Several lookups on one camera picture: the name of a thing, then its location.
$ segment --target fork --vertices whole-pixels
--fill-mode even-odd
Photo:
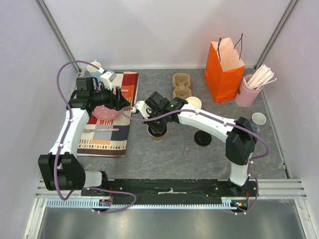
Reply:
[[[83,133],[92,133],[92,132],[102,132],[102,131],[119,131],[119,128],[98,128],[98,129],[88,129],[85,128]]]

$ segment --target pink plate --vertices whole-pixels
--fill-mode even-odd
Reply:
[[[97,106],[95,107],[95,110],[92,112],[92,114],[98,119],[98,120],[115,120],[121,115],[121,111],[111,110],[109,108],[106,108],[105,106]]]

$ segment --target bundle of white sticks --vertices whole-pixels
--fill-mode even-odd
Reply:
[[[253,74],[253,76],[250,78],[248,82],[246,82],[245,78],[243,79],[243,81],[246,87],[248,87],[249,89],[259,90],[262,88],[262,86],[276,81],[277,78],[270,81],[271,78],[273,78],[273,76],[274,72],[272,72],[271,69],[266,65],[262,65]]]

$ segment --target light blue cup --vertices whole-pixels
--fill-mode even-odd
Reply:
[[[97,67],[101,67],[101,63],[98,62],[97,60],[94,60],[94,62],[91,62],[91,64],[93,64]],[[88,65],[87,70],[92,77],[95,77],[96,79],[98,79],[98,82],[101,82],[101,79],[100,79],[101,73],[98,71],[98,69],[96,69],[93,66]]]

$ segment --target wall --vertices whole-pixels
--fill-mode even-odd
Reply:
[[[288,2],[46,0],[76,59],[122,69],[204,67],[211,41],[242,32],[254,66]]]
[[[265,87],[288,169],[301,178],[319,223],[319,1],[297,5],[265,64],[277,82]]]
[[[37,159],[48,153],[65,106],[55,86],[67,61],[33,0],[0,3],[0,238],[22,238],[40,180]],[[72,67],[62,73],[69,95]]]

